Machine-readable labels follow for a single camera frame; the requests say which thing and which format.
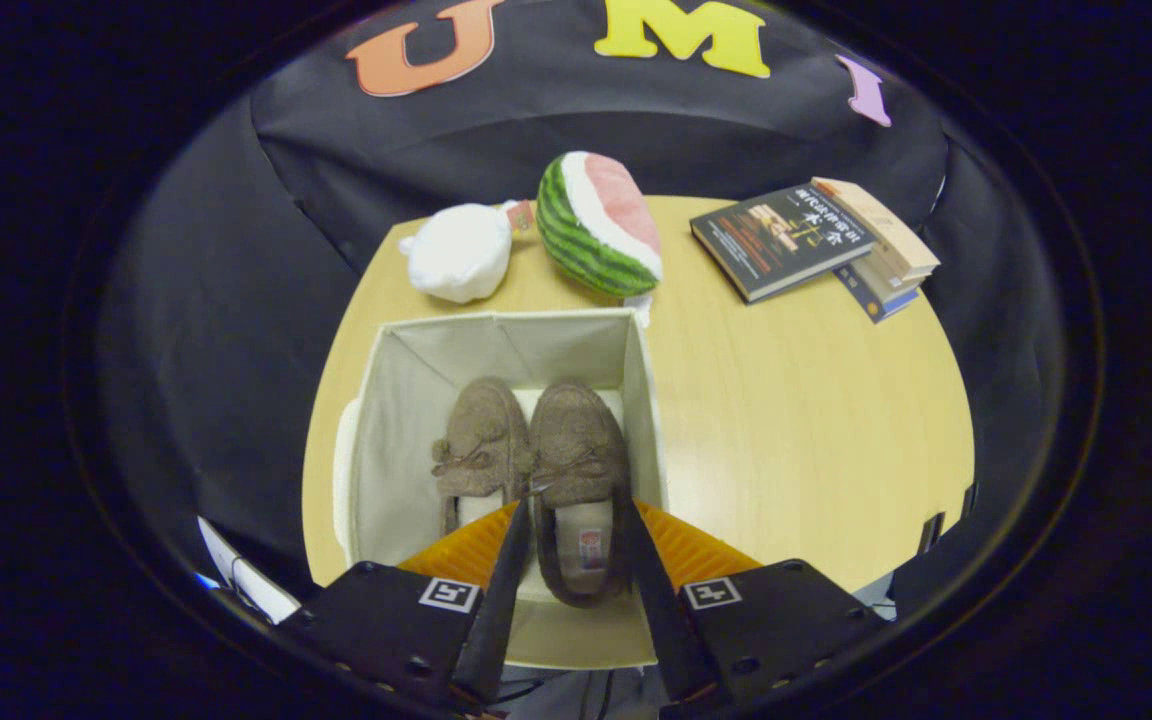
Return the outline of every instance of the slipper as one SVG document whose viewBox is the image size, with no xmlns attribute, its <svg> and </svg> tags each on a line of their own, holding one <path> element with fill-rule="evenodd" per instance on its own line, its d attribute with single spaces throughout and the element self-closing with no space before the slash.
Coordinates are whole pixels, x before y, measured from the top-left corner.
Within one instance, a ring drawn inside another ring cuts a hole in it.
<svg viewBox="0 0 1152 720">
<path fill-rule="evenodd" d="M 598 606 L 628 584 L 623 529 L 634 505 L 626 438 L 593 389 L 562 381 L 545 388 L 536 401 L 531 447 L 535 470 L 526 494 L 540 575 L 559 601 Z M 605 501 L 611 501 L 611 528 L 604 520 L 602 526 L 585 529 L 599 510 L 591 503 Z M 577 520 L 582 511 L 585 520 Z"/>
<path fill-rule="evenodd" d="M 462 389 L 434 441 L 434 477 L 444 500 L 442 535 L 461 525 L 458 500 L 502 491 L 500 503 L 524 495 L 532 455 L 526 419 L 511 389 L 498 378 L 479 378 Z"/>
</svg>

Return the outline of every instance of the book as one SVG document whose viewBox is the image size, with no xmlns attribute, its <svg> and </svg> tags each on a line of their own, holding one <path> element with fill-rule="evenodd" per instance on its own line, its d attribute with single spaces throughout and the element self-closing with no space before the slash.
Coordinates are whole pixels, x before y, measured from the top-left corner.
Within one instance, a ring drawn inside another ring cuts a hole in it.
<svg viewBox="0 0 1152 720">
<path fill-rule="evenodd" d="M 879 302 L 888 302 L 908 295 L 910 290 L 923 285 L 923 276 L 917 276 L 911 281 L 902 281 L 873 252 L 865 255 L 864 258 L 851 260 L 849 266 L 856 275 L 859 275 L 861 281 L 869 286 L 869 290 L 877 296 Z"/>
<path fill-rule="evenodd" d="M 877 197 L 869 195 L 865 188 L 835 179 L 812 179 L 812 184 L 858 218 L 874 234 L 874 255 L 890 266 L 901 281 L 927 276 L 941 264 L 931 249 L 909 229 L 909 225 L 901 222 L 895 213 L 887 210 Z"/>
<path fill-rule="evenodd" d="M 859 275 L 852 272 L 850 265 L 833 270 L 833 274 L 842 281 L 842 285 L 851 293 L 851 296 L 856 298 L 856 304 L 859 304 L 861 309 L 864 309 L 865 314 L 869 316 L 869 319 L 873 324 L 881 323 L 893 314 L 900 313 L 901 310 L 909 306 L 910 302 L 918 298 L 918 288 L 914 288 L 914 290 L 907 291 L 905 295 L 881 302 L 869 289 L 869 286 L 864 281 L 861 281 Z"/>
<path fill-rule="evenodd" d="M 691 233 L 746 304 L 867 253 L 874 234 L 810 183 L 691 220 Z"/>
</svg>

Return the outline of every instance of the letter m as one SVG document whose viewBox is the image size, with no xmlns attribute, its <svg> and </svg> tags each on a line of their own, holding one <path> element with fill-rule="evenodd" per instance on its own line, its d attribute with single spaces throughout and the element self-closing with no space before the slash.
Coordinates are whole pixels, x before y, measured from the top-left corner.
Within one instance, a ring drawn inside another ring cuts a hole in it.
<svg viewBox="0 0 1152 720">
<path fill-rule="evenodd" d="M 594 43 L 594 53 L 613 58 L 654 58 L 659 47 L 646 38 L 652 26 L 677 60 L 687 60 L 705 38 L 713 46 L 705 63 L 753 77 L 771 77 L 763 63 L 758 28 L 767 24 L 752 13 L 727 3 L 705 3 L 684 13 L 672 0 L 607 0 L 607 37 Z"/>
</svg>

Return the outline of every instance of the orange letter u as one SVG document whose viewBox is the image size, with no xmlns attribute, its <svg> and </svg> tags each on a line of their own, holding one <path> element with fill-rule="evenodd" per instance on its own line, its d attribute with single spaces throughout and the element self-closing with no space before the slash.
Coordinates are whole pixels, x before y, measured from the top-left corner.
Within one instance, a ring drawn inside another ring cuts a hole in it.
<svg viewBox="0 0 1152 720">
<path fill-rule="evenodd" d="M 463 76 L 492 54 L 495 36 L 492 29 L 492 8 L 505 0 L 468 0 L 453 5 L 437 18 L 452 20 L 456 32 L 456 47 L 442 60 L 416 65 L 407 62 L 407 36 L 419 26 L 407 23 L 349 51 L 346 59 L 355 61 L 358 88 L 366 94 L 393 97 L 410 94 L 424 88 L 440 85 Z"/>
</svg>

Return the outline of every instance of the round wooden table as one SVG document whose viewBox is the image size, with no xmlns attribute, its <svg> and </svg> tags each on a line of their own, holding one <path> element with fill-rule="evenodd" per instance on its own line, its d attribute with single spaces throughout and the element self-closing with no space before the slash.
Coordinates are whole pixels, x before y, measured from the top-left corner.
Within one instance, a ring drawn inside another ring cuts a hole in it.
<svg viewBox="0 0 1152 720">
<path fill-rule="evenodd" d="M 646 329 L 664 425 L 664 507 L 763 562 L 801 558 L 847 591 L 918 550 L 925 521 L 958 518 L 973 478 L 972 416 L 937 313 L 919 297 L 870 323 L 832 273 L 746 306 L 689 220 L 732 200 L 649 197 L 664 282 Z M 396 225 L 340 323 L 305 448 L 302 514 L 317 583 L 346 570 L 333 530 L 338 422 L 385 323 L 476 311 L 613 306 L 559 272 L 535 229 L 495 295 L 456 305 L 416 291 Z"/>
</svg>

